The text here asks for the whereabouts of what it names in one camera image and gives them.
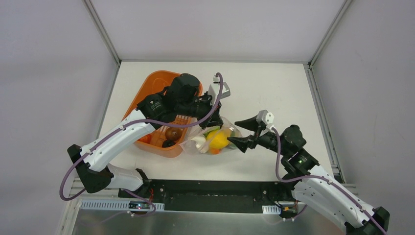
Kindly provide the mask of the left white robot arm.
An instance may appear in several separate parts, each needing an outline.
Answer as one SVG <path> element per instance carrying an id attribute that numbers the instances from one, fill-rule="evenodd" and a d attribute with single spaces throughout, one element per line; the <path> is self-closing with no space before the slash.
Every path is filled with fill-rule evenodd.
<path id="1" fill-rule="evenodd" d="M 137 198 L 149 193 L 143 173 L 113 166 L 110 162 L 140 138 L 163 126 L 188 128 L 188 124 L 174 124 L 177 116 L 196 118 L 201 128 L 223 125 L 219 115 L 222 98 L 230 96 L 230 89 L 220 73 L 213 78 L 209 89 L 200 95 L 200 81 L 183 73 L 161 91 L 147 95 L 136 108 L 104 136 L 84 146 L 76 144 L 67 149 L 84 191 L 97 193 L 106 188 L 122 188 Z"/>

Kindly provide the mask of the yellow lemon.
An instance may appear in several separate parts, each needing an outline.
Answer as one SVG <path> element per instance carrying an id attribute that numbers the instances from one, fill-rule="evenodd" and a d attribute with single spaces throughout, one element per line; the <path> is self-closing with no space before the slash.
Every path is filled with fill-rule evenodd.
<path id="1" fill-rule="evenodd" d="M 223 149 L 229 145 L 227 138 L 230 137 L 229 131 L 219 130 L 216 132 L 211 132 L 206 137 L 206 140 L 209 142 L 209 148 Z"/>

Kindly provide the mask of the white mushroom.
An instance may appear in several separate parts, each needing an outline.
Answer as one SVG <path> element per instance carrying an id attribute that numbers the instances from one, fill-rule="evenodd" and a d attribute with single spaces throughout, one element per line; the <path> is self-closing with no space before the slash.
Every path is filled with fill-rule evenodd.
<path id="1" fill-rule="evenodd" d="M 208 151 L 208 146 L 206 145 L 206 138 L 204 136 L 195 136 L 191 139 L 194 143 L 196 150 L 202 154 Z"/>

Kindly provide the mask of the small orange tangerine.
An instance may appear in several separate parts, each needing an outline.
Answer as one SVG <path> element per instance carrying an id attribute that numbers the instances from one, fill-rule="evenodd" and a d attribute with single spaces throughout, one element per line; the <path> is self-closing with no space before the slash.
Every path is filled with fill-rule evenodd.
<path id="1" fill-rule="evenodd" d="M 222 152 L 222 149 L 215 149 L 215 148 L 209 149 L 209 153 L 212 155 L 217 155 L 217 154 L 220 154 L 221 152 Z"/>

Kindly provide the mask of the clear zip top bag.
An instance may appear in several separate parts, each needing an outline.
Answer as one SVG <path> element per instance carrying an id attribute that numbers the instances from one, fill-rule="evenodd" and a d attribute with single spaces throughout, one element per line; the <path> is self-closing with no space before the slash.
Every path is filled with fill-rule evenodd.
<path id="1" fill-rule="evenodd" d="M 200 126 L 191 128 L 184 141 L 179 144 L 189 155 L 218 155 L 235 150 L 229 137 L 241 137 L 240 130 L 227 118 L 222 117 L 223 125 L 202 129 Z"/>

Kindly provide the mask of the green lime fruit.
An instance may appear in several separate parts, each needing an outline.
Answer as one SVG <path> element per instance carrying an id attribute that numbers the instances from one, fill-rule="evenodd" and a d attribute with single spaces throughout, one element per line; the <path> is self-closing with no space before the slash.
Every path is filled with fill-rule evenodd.
<path id="1" fill-rule="evenodd" d="M 219 131 L 220 129 L 221 129 L 221 127 L 220 127 L 220 126 L 210 127 L 208 130 L 206 130 L 206 131 L 203 133 L 203 135 L 204 135 L 205 137 L 207 137 L 207 136 L 209 135 L 209 133 Z"/>

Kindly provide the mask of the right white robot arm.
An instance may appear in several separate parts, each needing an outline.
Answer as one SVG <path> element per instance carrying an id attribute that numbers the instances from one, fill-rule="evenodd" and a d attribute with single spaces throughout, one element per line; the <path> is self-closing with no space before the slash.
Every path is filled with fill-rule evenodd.
<path id="1" fill-rule="evenodd" d="M 253 134 L 228 140 L 243 153 L 259 145 L 277 154 L 275 175 L 281 199 L 304 203 L 346 235 L 387 234 L 390 213 L 384 207 L 364 202 L 331 176 L 305 150 L 306 140 L 299 126 L 292 124 L 280 134 L 273 121 L 273 114 L 262 110 L 255 117 L 235 122 Z"/>

